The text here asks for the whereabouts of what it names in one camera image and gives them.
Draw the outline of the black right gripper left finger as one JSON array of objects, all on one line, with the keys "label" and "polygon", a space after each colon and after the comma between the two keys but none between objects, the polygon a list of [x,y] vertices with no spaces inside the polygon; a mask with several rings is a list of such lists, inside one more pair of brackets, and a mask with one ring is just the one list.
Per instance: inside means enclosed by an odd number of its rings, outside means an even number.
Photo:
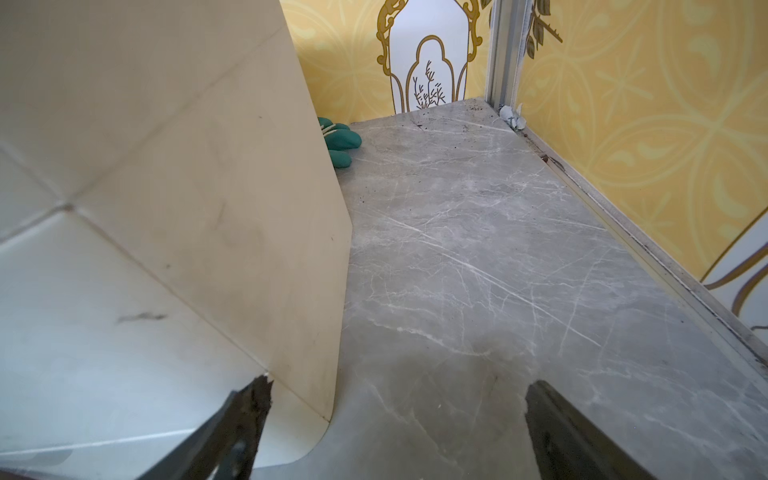
[{"label": "black right gripper left finger", "polygon": [[261,375],[231,392],[214,415],[140,479],[250,479],[272,406],[272,386]]}]

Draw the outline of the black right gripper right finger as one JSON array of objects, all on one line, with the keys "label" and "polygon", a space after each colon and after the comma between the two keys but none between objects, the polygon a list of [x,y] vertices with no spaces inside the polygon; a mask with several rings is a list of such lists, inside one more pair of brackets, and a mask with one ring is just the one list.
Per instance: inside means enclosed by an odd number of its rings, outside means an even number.
[{"label": "black right gripper right finger", "polygon": [[543,479],[654,476],[544,380],[529,385],[525,420]]}]

